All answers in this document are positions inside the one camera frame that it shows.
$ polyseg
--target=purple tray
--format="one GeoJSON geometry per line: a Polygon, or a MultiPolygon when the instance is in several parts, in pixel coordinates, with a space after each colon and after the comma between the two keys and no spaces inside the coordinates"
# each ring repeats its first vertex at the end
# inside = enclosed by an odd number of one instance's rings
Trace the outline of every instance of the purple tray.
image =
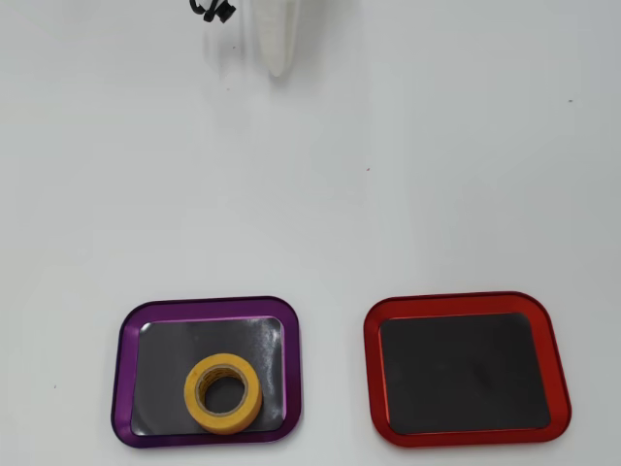
{"type": "Polygon", "coordinates": [[[123,321],[118,339],[112,406],[112,425],[118,439],[134,448],[186,445],[273,442],[286,436],[298,422],[302,411],[300,368],[300,330],[295,311],[274,297],[225,298],[146,303],[123,321]],[[131,427],[140,332],[147,323],[201,322],[246,318],[276,318],[282,328],[282,372],[284,420],[277,430],[213,434],[140,436],[131,427]]]}

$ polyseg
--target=tray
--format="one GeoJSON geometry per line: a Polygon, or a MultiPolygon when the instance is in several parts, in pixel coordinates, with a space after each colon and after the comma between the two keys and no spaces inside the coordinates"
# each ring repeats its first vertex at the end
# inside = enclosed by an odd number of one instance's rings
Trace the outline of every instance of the tray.
{"type": "MultiPolygon", "coordinates": [[[[228,411],[224,407],[239,390],[226,383],[215,387],[210,389],[211,402],[228,411]]],[[[272,442],[297,423],[301,388],[298,319],[284,301],[258,297],[147,303],[121,326],[113,430],[121,442],[136,448],[272,442]],[[183,401],[190,369],[219,352],[246,359],[263,388],[257,419],[235,435],[204,431],[183,401]]]]}

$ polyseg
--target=tape roll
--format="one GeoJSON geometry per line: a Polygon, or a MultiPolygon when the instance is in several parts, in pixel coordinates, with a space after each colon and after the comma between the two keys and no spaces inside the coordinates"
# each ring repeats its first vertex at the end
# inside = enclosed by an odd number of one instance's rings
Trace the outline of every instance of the tape roll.
{"type": "Polygon", "coordinates": [[[254,369],[235,354],[215,354],[196,364],[185,379],[185,406],[205,430],[230,435],[246,429],[257,417],[263,402],[261,383],[254,369]],[[244,384],[240,404],[228,413],[213,413],[205,406],[205,394],[215,381],[224,377],[238,379],[244,384]]]}

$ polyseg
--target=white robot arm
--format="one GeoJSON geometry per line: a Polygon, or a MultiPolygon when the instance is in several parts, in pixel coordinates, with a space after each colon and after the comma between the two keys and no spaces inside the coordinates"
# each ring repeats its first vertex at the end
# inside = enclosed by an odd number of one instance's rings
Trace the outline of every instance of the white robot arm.
{"type": "MultiPolygon", "coordinates": [[[[190,0],[192,11],[212,22],[226,22],[237,10],[229,0],[190,0]]],[[[300,0],[252,0],[263,58],[278,77],[291,65],[300,11],[300,0]]]]}

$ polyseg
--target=white table surface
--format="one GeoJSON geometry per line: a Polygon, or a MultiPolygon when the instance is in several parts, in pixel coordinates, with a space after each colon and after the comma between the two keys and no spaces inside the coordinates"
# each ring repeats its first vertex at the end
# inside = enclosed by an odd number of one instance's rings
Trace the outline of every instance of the white table surface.
{"type": "Polygon", "coordinates": [[[306,0],[280,80],[248,4],[223,26],[186,3],[0,1],[0,464],[618,465],[621,2],[306,0]],[[552,316],[565,435],[381,439],[369,308],[506,289],[552,316]],[[302,328],[289,437],[114,436],[129,311],[266,294],[302,328]]]}

